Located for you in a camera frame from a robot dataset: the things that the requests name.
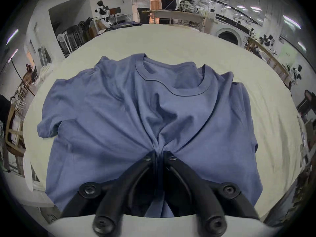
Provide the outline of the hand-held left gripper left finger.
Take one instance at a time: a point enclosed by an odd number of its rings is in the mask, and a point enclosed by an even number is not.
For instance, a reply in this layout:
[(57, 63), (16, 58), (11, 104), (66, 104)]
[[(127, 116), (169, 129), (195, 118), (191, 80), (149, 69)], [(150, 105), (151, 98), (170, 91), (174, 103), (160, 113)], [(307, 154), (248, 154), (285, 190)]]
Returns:
[(156, 153), (149, 152), (115, 180), (80, 185), (62, 211), (61, 218), (81, 217), (94, 212), (94, 233), (97, 236), (118, 236), (122, 215), (128, 207), (128, 197), (141, 178), (153, 170), (155, 160)]

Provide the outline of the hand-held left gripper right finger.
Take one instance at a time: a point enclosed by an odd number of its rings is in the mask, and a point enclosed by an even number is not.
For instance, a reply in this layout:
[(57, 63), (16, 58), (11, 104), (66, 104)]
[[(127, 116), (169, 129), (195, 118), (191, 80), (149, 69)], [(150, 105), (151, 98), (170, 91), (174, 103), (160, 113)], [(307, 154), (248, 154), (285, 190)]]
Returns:
[(228, 226), (225, 216), (259, 220), (237, 184), (204, 180), (169, 151), (163, 160), (166, 202), (175, 216), (195, 214), (200, 236), (222, 236)]

